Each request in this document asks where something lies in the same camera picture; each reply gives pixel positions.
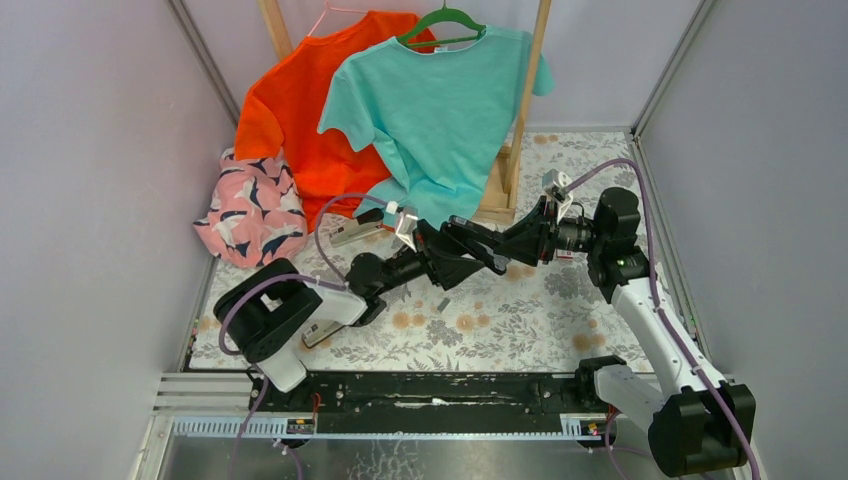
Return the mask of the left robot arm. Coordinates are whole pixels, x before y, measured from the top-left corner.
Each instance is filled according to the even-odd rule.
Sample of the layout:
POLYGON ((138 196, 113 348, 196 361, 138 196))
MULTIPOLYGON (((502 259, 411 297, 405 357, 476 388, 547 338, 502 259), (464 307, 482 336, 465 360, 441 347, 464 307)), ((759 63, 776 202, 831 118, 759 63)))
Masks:
POLYGON ((459 217, 440 228, 419 220, 398 237, 403 245, 390 257, 357 255, 340 283, 304 275, 287 259, 272 261, 215 304, 220 349, 242 357, 272 385, 272 398, 296 411, 311 388, 298 344, 370 323, 385 308, 384 293, 420 277, 449 290, 483 268, 506 270, 497 251, 504 234, 459 217))

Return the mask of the beige and black stapler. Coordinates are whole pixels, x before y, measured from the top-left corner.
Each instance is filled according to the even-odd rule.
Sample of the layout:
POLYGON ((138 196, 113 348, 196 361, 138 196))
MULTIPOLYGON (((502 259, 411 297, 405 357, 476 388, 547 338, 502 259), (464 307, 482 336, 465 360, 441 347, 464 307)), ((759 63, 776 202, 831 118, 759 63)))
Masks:
POLYGON ((312 349, 344 328, 345 325, 336 321, 314 320, 306 326, 301 341, 305 347, 312 349))

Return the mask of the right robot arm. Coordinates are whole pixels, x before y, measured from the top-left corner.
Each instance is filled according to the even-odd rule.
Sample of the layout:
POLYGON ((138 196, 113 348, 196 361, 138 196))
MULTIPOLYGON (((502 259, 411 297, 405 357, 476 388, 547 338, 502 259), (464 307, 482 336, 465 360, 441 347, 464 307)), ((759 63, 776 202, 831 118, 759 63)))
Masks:
POLYGON ((638 425, 668 477, 751 465, 755 398, 747 386, 729 383, 672 319, 654 262, 637 244, 637 195, 604 190, 589 220, 560 218, 557 206, 540 197, 531 213, 497 234, 495 252, 527 265, 559 250, 585 254, 592 284, 636 336, 659 383, 637 378, 620 359, 585 360, 573 386, 577 405, 597 412, 608 404, 638 425))

